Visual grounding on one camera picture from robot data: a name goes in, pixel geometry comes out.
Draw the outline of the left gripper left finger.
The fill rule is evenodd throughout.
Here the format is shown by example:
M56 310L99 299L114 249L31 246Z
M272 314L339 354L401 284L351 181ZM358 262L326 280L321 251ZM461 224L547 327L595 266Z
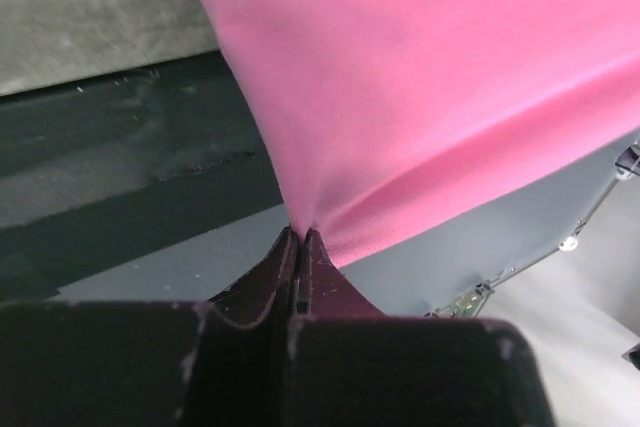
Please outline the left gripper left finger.
M298 250L296 234L283 229L257 265L211 300L202 337L204 425L278 423Z

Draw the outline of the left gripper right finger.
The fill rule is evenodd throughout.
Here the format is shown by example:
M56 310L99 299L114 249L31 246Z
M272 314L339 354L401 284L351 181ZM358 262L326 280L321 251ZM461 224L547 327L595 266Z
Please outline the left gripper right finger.
M321 235L309 230L300 250L297 313L319 317L383 317L331 262Z

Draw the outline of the pink t shirt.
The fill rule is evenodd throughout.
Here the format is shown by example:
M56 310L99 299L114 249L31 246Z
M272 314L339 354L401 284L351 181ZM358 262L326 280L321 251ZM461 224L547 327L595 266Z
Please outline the pink t shirt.
M336 266L639 125L639 0L200 0Z

